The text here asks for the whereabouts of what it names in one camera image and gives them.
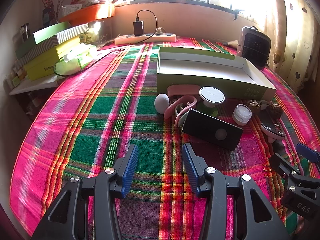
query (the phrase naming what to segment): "green box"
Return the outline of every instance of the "green box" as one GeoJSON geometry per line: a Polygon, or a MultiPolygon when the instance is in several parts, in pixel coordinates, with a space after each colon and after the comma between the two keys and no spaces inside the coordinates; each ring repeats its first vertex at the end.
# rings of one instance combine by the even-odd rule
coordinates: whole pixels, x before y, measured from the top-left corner
{"type": "Polygon", "coordinates": [[[245,58],[204,49],[160,47],[157,93],[171,85],[194,84],[221,90],[226,98],[270,101],[274,85],[245,58]]]}
{"type": "Polygon", "coordinates": [[[73,37],[64,43],[49,49],[45,53],[42,53],[40,56],[25,64],[23,67],[27,71],[29,79],[33,81],[53,74],[54,64],[79,44],[79,36],[73,37]]]}
{"type": "Polygon", "coordinates": [[[29,50],[40,42],[62,32],[70,27],[69,22],[62,22],[33,33],[24,43],[16,50],[17,59],[21,59],[29,50]]]}

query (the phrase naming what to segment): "white egg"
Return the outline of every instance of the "white egg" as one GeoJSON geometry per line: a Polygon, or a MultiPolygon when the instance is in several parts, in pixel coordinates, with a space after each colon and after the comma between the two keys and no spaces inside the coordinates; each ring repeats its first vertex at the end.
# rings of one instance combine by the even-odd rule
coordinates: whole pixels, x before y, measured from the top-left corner
{"type": "Polygon", "coordinates": [[[166,94],[157,95],[155,99],[155,109],[159,114],[164,114],[165,110],[169,107],[170,101],[166,94]]]}

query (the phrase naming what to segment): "pink handle device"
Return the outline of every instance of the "pink handle device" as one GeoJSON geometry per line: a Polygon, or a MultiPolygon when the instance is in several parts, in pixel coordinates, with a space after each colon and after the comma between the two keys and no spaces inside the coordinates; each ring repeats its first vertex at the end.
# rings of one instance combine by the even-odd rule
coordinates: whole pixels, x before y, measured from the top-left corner
{"type": "Polygon", "coordinates": [[[198,101],[200,101],[200,88],[201,87],[198,85],[172,85],[167,88],[167,95],[169,99],[173,96],[192,95],[195,96],[198,101]]]}
{"type": "Polygon", "coordinates": [[[180,111],[180,113],[178,113],[176,120],[174,122],[174,127],[178,126],[179,119],[184,113],[188,112],[190,108],[193,108],[193,109],[196,108],[197,99],[191,95],[185,95],[180,97],[177,101],[175,101],[166,109],[166,111],[164,112],[164,118],[168,119],[170,116],[172,116],[174,114],[174,110],[176,106],[180,103],[183,103],[183,104],[190,103],[190,105],[187,105],[185,108],[183,108],[180,111]]]}

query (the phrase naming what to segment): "small jar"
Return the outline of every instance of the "small jar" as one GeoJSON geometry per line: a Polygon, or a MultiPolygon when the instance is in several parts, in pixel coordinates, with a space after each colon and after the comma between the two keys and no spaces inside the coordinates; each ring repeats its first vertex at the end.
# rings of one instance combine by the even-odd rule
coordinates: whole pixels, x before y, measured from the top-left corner
{"type": "Polygon", "coordinates": [[[239,104],[233,111],[232,118],[239,125],[246,125],[252,116],[252,112],[249,107],[239,104]]]}

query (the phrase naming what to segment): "green base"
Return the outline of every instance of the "green base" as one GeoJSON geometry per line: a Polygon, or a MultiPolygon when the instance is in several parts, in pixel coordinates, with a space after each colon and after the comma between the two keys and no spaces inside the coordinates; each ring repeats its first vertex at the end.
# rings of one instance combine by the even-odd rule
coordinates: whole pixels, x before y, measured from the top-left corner
{"type": "Polygon", "coordinates": [[[197,104],[196,110],[212,117],[218,116],[218,109],[216,107],[213,107],[213,108],[207,107],[203,104],[203,102],[200,102],[197,104]]]}

